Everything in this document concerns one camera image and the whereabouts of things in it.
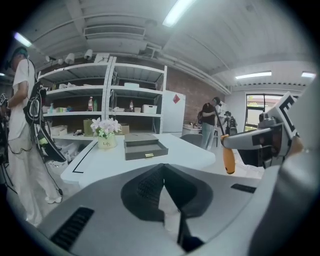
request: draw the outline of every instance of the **metal shelving unit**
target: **metal shelving unit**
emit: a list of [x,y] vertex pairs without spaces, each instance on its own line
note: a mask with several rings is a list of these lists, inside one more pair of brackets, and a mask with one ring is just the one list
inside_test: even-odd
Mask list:
[[[152,118],[152,132],[162,133],[163,113],[164,113],[164,92],[167,82],[167,66],[164,69],[157,69],[148,66],[117,63],[117,58],[113,57],[110,69],[110,77],[106,90],[106,111],[105,118],[109,116],[136,116]],[[134,83],[149,84],[151,88],[119,86],[119,80],[126,80]],[[118,98],[138,98],[152,100],[157,106],[156,114],[137,112],[114,112],[109,111],[109,107],[117,107]]]
[[[104,79],[103,85],[76,86],[71,88],[57,89],[47,92],[51,100],[67,99],[80,96],[102,96],[101,111],[78,111],[45,113],[44,117],[72,117],[72,116],[100,116],[102,120],[109,116],[134,116],[152,118],[152,129],[132,130],[132,133],[162,133],[163,122],[163,97],[166,90],[167,66],[164,69],[157,69],[148,66],[135,64],[117,63],[116,57],[109,57],[108,62],[86,63],[59,68],[45,74],[39,74],[38,79],[46,80],[49,83],[67,83],[86,79]],[[133,81],[150,85],[150,88],[130,88],[119,86],[119,80]],[[156,114],[136,112],[109,112],[110,104],[117,103],[118,97],[138,98],[153,100],[158,106]],[[93,137],[73,136],[52,136],[53,139],[91,141]]]

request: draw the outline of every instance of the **gray tray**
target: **gray tray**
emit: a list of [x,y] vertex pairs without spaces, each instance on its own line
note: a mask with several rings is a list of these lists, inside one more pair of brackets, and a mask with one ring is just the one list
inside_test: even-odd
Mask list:
[[126,134],[124,137],[125,160],[145,159],[168,154],[159,139],[151,134]]

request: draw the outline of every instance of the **flower arrangement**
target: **flower arrangement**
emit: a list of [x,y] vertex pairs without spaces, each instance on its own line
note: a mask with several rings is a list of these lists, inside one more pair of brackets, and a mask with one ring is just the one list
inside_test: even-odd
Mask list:
[[95,120],[92,119],[91,129],[94,132],[94,136],[99,136],[102,138],[109,138],[110,136],[114,136],[115,132],[120,130],[121,124],[118,123],[117,120],[113,118],[109,118],[108,120],[100,120],[100,117]]

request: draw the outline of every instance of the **ceiling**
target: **ceiling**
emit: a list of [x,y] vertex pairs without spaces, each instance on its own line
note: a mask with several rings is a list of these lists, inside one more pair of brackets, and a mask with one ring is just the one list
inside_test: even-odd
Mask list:
[[[45,55],[59,59],[72,52],[82,58],[93,49],[152,59],[225,94],[248,84],[310,83],[301,78],[302,71],[316,72],[310,45],[282,6],[266,0],[197,0],[174,27],[163,26],[175,2],[48,1],[19,32],[36,47],[29,51],[39,69],[48,65]],[[101,25],[141,27],[144,33],[84,35],[85,28]],[[234,78],[261,71],[272,71],[272,77]]]

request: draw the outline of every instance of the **ceiling vent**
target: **ceiling vent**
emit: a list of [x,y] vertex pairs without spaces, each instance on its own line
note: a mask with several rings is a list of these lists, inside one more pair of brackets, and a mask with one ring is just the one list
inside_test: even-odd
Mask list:
[[90,26],[84,29],[84,36],[88,39],[93,38],[122,38],[122,37],[134,37],[143,39],[146,29],[139,26],[130,25],[99,25]]

